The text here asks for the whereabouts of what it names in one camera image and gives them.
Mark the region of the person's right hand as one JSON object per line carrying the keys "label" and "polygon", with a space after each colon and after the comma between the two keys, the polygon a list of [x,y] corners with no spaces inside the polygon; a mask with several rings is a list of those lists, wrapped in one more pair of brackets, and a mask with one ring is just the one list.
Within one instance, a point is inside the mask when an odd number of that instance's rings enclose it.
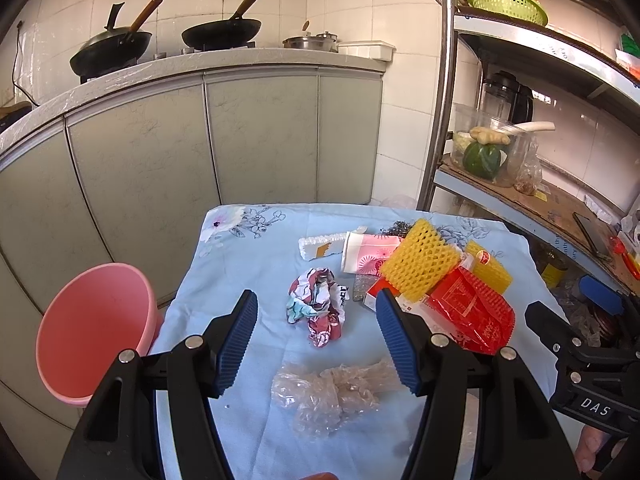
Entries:
{"label": "person's right hand", "polygon": [[596,464],[597,454],[603,445],[610,440],[610,435],[605,432],[592,428],[590,426],[583,426],[580,433],[578,445],[574,452],[574,459],[578,470],[583,474],[586,474],[589,479],[599,479],[600,472],[594,469]]}

